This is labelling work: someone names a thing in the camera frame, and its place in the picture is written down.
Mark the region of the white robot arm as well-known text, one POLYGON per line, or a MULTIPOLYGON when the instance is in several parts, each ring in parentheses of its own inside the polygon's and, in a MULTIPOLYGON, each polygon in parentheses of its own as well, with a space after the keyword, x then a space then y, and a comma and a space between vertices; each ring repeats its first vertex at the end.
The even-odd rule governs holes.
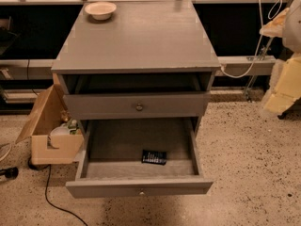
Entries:
POLYGON ((260 30, 260 34, 282 38, 283 46, 293 51, 263 106, 265 110, 281 114, 301 98, 301 0, 293 0, 260 30))

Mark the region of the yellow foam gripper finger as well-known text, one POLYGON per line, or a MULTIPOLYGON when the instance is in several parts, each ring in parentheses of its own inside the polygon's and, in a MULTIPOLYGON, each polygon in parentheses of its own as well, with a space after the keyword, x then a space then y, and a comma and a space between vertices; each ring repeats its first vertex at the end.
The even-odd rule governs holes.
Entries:
POLYGON ((281 114, 301 98, 301 57, 284 62, 276 85, 272 88, 263 108, 281 114))
POLYGON ((269 38, 282 38, 289 8, 283 9, 274 19, 260 29, 260 34, 269 38))

